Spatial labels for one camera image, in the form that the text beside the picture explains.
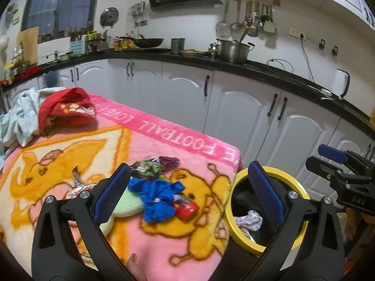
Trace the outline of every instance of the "kettle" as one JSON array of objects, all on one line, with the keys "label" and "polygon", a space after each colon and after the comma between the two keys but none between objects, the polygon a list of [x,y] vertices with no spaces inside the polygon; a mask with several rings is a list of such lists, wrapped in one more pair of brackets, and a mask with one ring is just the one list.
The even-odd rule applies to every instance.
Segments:
[{"label": "kettle", "polygon": [[350,74],[347,71],[337,68],[330,91],[342,100],[348,92],[349,84]]}]

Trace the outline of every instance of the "metal cup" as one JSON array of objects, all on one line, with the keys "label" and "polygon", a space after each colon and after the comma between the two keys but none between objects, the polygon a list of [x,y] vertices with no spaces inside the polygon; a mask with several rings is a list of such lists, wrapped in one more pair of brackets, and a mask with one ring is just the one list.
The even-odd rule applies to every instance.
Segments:
[{"label": "metal cup", "polygon": [[185,38],[173,38],[171,40],[171,53],[178,54],[179,50],[183,51],[185,48]]}]

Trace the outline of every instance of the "wok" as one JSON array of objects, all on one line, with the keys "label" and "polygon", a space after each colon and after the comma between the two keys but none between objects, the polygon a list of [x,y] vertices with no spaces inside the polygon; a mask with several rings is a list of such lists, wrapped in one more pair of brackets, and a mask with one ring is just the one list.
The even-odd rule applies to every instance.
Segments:
[{"label": "wok", "polygon": [[129,39],[134,42],[139,48],[156,48],[163,43],[164,39],[162,38],[152,38],[152,39],[135,39],[132,37],[121,37],[121,39]]}]

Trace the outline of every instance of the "electrical outlet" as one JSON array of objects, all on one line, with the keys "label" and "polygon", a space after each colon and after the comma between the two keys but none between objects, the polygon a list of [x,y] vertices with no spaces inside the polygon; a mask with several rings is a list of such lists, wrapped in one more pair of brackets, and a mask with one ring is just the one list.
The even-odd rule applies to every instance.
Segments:
[{"label": "electrical outlet", "polygon": [[306,41],[306,34],[304,33],[304,32],[299,32],[299,31],[296,31],[296,30],[294,30],[294,29],[290,29],[290,31],[289,31],[289,34],[292,36],[292,37],[296,37],[296,38],[298,38],[298,39],[301,39],[301,34],[303,35],[303,40],[305,40]]}]

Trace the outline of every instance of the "green cloth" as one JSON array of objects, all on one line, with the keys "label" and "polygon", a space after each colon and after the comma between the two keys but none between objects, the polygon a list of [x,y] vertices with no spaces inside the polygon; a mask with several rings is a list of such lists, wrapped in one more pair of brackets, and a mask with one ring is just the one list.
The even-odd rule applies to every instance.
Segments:
[{"label": "green cloth", "polygon": [[131,215],[137,214],[142,210],[143,202],[139,197],[139,194],[129,191],[126,187],[108,222],[101,224],[100,230],[102,231],[104,236],[106,236],[112,230],[115,217],[130,217]]}]

